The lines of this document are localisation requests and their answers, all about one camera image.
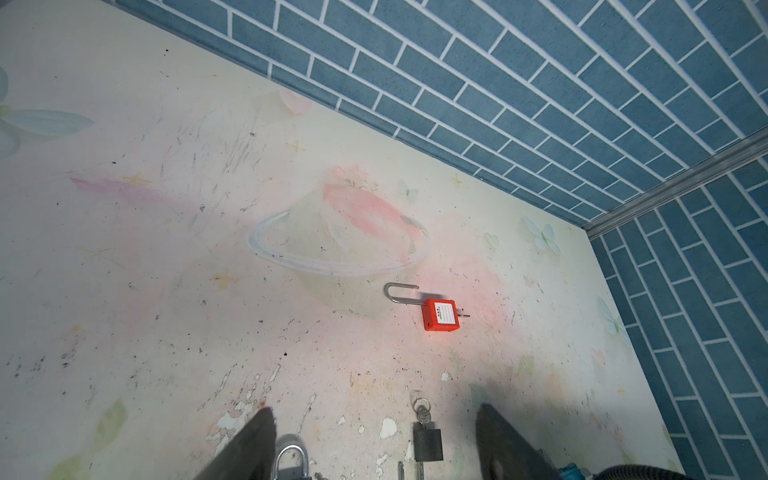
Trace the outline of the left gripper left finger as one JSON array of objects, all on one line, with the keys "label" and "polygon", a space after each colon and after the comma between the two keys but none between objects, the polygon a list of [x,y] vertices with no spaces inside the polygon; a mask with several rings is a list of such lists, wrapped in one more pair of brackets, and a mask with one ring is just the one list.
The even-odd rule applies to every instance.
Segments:
[{"label": "left gripper left finger", "polygon": [[273,411],[264,407],[216,454],[194,480],[271,479],[277,429]]}]

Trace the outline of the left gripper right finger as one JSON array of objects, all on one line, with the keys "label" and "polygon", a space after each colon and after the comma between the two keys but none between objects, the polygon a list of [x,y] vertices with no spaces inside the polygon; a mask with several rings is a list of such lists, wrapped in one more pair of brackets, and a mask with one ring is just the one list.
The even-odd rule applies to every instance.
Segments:
[{"label": "left gripper right finger", "polygon": [[559,479],[557,470],[488,403],[477,412],[475,438],[484,480]]}]

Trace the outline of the blue padlock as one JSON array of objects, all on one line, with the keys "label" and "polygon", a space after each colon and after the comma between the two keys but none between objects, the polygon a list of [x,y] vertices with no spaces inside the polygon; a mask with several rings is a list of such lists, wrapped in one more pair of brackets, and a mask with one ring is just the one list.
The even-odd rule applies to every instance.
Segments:
[{"label": "blue padlock", "polygon": [[273,480],[310,480],[309,455],[306,448],[298,442],[279,446],[271,477]]}]

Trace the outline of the black padlock with key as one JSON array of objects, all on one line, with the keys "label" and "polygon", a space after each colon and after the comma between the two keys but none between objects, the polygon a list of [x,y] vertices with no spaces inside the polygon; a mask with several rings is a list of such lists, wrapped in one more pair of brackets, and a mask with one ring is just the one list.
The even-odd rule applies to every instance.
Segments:
[{"label": "black padlock with key", "polygon": [[419,463],[443,461],[442,433],[432,420],[431,402],[425,397],[417,397],[412,402],[412,408],[416,414],[416,422],[413,424],[415,461]]}]

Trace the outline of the red padlock with key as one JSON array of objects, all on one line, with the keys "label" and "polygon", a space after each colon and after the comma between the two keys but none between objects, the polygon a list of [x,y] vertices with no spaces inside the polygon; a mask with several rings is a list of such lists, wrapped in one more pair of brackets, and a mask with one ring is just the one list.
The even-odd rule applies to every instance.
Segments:
[{"label": "red padlock with key", "polygon": [[427,332],[457,331],[461,326],[460,319],[469,318],[468,314],[459,311],[454,300],[428,294],[421,294],[419,298],[403,297],[393,295],[393,289],[419,292],[420,287],[414,284],[387,282],[383,286],[383,293],[395,304],[419,307],[423,328]]}]

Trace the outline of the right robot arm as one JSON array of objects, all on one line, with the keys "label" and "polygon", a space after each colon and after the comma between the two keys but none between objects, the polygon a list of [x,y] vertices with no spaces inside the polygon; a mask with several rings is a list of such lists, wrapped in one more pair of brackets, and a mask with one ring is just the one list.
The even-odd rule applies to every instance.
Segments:
[{"label": "right robot arm", "polygon": [[591,474],[571,463],[559,469],[558,475],[563,480],[692,480],[692,477],[676,471],[637,464],[616,465]]}]

